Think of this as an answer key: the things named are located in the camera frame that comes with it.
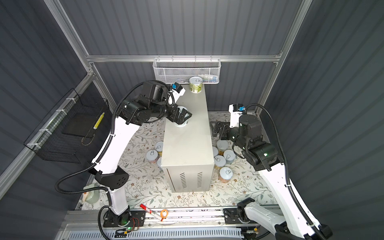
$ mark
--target white mesh basket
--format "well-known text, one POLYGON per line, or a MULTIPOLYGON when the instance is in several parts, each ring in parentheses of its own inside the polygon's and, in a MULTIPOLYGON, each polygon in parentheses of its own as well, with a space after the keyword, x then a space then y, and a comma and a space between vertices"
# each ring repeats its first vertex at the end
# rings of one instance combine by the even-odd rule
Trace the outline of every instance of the white mesh basket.
POLYGON ((156 80, 167 84, 187 84, 189 79, 199 76, 204 84, 219 83, 221 62, 220 59, 212 61, 162 61, 155 58, 153 70, 156 80))

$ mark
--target red marker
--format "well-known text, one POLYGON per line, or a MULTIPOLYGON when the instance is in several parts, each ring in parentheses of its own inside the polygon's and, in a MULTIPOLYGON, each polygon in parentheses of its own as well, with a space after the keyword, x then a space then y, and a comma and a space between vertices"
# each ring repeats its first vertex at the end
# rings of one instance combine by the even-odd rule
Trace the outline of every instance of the red marker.
POLYGON ((153 212, 151 209, 147 208, 147 206, 145 206, 144 204, 140 204, 140 207, 155 218, 159 219, 160 221, 163 221, 164 218, 162 218, 157 212, 153 212))

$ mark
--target floral tablecloth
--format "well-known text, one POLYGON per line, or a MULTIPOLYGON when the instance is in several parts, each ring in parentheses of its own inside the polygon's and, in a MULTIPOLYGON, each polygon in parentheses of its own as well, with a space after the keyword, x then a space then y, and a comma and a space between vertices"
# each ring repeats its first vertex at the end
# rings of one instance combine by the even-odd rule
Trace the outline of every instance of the floral tablecloth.
MULTIPOLYGON (((229 119, 229 113, 209 113, 209 121, 229 119)), ((144 158, 148 150, 154 149, 155 144, 164 139, 164 129, 165 119, 144 124, 121 156, 119 165, 129 173, 129 180, 124 187, 128 205, 132 209, 139 208, 140 204, 149 208, 229 206, 236 205, 247 197, 255 199, 260 205, 277 204, 265 181, 243 159, 226 165, 234 173, 232 180, 227 184, 218 180, 218 170, 215 169, 209 191, 172 193, 164 178, 164 172, 159 170, 157 164, 150 164, 144 158)), ((213 146, 216 146, 217 140, 218 138, 212 137, 213 146)), ((100 209, 107 204, 107 196, 101 191, 97 203, 84 203, 82 209, 100 209)))

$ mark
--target corrugated wall panel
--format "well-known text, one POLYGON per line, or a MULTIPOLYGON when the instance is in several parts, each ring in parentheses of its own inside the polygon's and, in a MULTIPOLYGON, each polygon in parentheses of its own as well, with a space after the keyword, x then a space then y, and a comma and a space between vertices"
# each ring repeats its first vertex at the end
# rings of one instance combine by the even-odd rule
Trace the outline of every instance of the corrugated wall panel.
MULTIPOLYGON (((0 0, 0 36, 1 174, 86 71, 43 1, 0 0)), ((94 86, 92 91, 98 94, 94 86)), ((55 182, 81 168, 34 157, 0 200, 0 239, 53 239, 79 198, 59 194, 55 182)), ((70 179, 63 187, 78 189, 87 178, 70 179)))
POLYGON ((384 236, 383 9, 314 1, 266 104, 293 183, 335 239, 384 236))
MULTIPOLYGON (((96 67, 116 102, 135 84, 155 79, 152 63, 96 63, 96 67)), ((205 85, 208 110, 224 111, 233 103, 256 102, 273 67, 273 63, 222 63, 220 83, 205 85)))
POLYGON ((48 111, 85 76, 40 1, 0 1, 0 174, 48 111))
POLYGON ((273 55, 300 0, 61 3, 91 55, 273 55))

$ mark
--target black wire basket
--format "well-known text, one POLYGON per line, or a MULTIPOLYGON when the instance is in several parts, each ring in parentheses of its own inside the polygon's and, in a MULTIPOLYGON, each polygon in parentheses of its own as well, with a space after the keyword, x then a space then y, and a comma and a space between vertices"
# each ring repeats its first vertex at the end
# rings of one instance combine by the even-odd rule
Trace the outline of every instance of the black wire basket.
POLYGON ((31 134, 24 145, 46 161, 90 163, 109 134, 112 113, 108 101, 76 95, 56 111, 47 127, 37 127, 37 137, 31 134))

